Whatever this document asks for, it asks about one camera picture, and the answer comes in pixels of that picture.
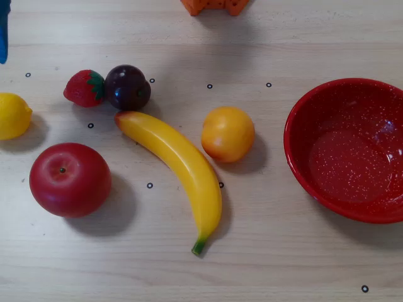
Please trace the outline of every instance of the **red apple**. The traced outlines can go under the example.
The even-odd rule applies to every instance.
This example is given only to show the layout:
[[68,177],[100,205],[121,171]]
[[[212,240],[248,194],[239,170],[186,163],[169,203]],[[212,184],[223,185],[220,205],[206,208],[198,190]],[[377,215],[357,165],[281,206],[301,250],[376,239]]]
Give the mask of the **red apple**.
[[111,190],[111,173],[94,149],[79,143],[61,143],[43,151],[33,163],[30,188],[45,210],[77,218],[103,204]]

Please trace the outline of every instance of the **banana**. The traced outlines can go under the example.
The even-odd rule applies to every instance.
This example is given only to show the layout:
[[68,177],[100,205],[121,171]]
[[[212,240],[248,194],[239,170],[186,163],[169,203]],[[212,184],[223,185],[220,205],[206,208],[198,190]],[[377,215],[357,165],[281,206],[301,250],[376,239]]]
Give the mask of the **banana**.
[[124,134],[165,162],[181,181],[198,229],[198,238],[191,251],[200,255],[221,219],[221,191],[212,166],[187,138],[157,118],[136,111],[122,111],[116,114],[115,122]]

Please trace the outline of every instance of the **lemon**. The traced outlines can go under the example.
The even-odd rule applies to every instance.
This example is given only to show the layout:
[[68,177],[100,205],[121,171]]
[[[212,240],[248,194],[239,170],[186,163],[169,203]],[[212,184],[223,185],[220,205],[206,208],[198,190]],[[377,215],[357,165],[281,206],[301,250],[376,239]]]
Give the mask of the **lemon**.
[[0,92],[0,140],[22,135],[31,122],[32,109],[13,93]]

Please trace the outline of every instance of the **wooden table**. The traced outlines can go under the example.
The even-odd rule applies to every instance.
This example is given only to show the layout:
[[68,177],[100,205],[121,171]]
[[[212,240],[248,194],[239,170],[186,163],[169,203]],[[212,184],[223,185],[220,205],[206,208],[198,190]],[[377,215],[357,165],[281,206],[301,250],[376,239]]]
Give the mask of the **wooden table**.
[[[255,0],[237,18],[193,18],[179,0],[13,0],[0,91],[34,115],[24,136],[0,144],[0,301],[401,301],[403,225],[319,206],[287,166],[283,128],[323,82],[403,87],[402,11],[401,0]],[[190,252],[196,227],[175,175],[122,136],[109,104],[84,109],[62,95],[77,71],[105,76],[120,64],[156,80],[145,112],[198,147],[217,106],[255,122],[249,156],[215,165],[224,217],[202,259]],[[113,172],[108,202],[85,219],[53,216],[30,192],[33,161],[62,142],[95,148]]]

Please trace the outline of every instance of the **red strawberry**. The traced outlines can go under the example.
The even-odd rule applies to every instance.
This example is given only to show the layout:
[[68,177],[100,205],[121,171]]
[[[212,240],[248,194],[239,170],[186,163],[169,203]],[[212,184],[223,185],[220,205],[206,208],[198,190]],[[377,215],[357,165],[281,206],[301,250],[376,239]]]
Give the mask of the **red strawberry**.
[[103,101],[103,77],[93,70],[82,70],[72,76],[63,95],[82,107],[94,107]]

